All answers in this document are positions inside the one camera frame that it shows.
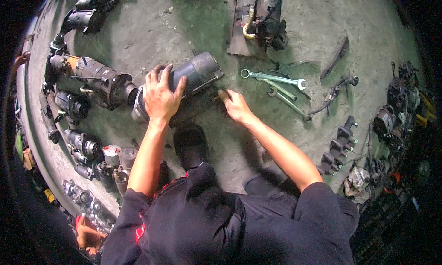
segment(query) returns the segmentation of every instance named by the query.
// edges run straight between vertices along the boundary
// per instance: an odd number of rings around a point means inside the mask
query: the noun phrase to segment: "yellow object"
[[[420,99],[422,100],[423,104],[426,108],[423,108],[422,113],[423,115],[417,114],[417,123],[422,125],[424,129],[427,128],[428,120],[430,118],[436,119],[436,108],[428,101],[428,99],[425,97],[425,95],[419,91]]]
[[[50,203],[52,203],[55,200],[55,196],[49,188],[45,190],[45,195],[46,195],[46,198],[48,198]]]
[[[35,167],[34,157],[32,156],[30,148],[23,151],[23,159],[23,166],[26,168],[26,170],[31,170]]]
[[[254,40],[256,38],[256,34],[247,34],[247,31],[250,28],[251,21],[252,21],[254,15],[255,15],[255,8],[253,6],[250,6],[249,18],[247,19],[246,25],[244,25],[244,27],[243,27],[243,36],[246,40]]]

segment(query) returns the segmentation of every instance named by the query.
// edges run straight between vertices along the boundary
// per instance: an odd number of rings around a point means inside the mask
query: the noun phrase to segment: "hose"
[[[250,28],[251,21],[253,17],[255,16],[255,8],[253,6],[250,6],[249,8],[249,17],[247,19],[246,25],[243,27],[243,36],[246,40],[254,40],[256,38],[256,34],[247,34],[247,31]]]

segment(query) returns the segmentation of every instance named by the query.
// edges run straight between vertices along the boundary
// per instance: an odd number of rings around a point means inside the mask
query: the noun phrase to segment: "forearm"
[[[163,154],[164,136],[168,122],[151,120],[140,149],[138,150],[132,170],[130,171],[127,188],[153,196],[158,184],[160,162]]]
[[[301,192],[310,184],[323,182],[310,159],[293,143],[253,116],[244,123],[274,162],[296,183]]]

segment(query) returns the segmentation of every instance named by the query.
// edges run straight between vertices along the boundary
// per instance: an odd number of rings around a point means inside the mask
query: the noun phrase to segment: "combination wrench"
[[[271,86],[270,88],[272,89],[272,92],[268,92],[267,93],[270,97],[276,96],[279,100],[281,100],[282,102],[286,103],[289,107],[294,109],[297,113],[299,113],[302,116],[302,119],[303,119],[304,122],[312,121],[312,116],[311,115],[308,115],[308,114],[304,113],[303,111],[301,111],[298,107],[295,106],[295,104],[290,102],[289,99],[285,98],[282,94],[280,94],[276,87]]]
[[[295,85],[299,90],[305,90],[305,88],[306,88],[305,86],[302,85],[303,82],[306,82],[306,80],[304,80],[304,79],[292,80],[292,79],[287,79],[287,78],[269,75],[269,74],[251,72],[248,69],[241,70],[241,77],[242,78],[253,78],[254,77],[257,80],[266,79],[269,81],[275,81],[275,82],[281,82],[281,83],[285,83],[285,84]]]

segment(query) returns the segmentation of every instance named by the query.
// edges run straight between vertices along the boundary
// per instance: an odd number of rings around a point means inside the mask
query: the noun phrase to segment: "right hand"
[[[219,90],[218,96],[224,102],[229,116],[236,122],[246,124],[256,118],[247,106],[242,94],[233,90]]]

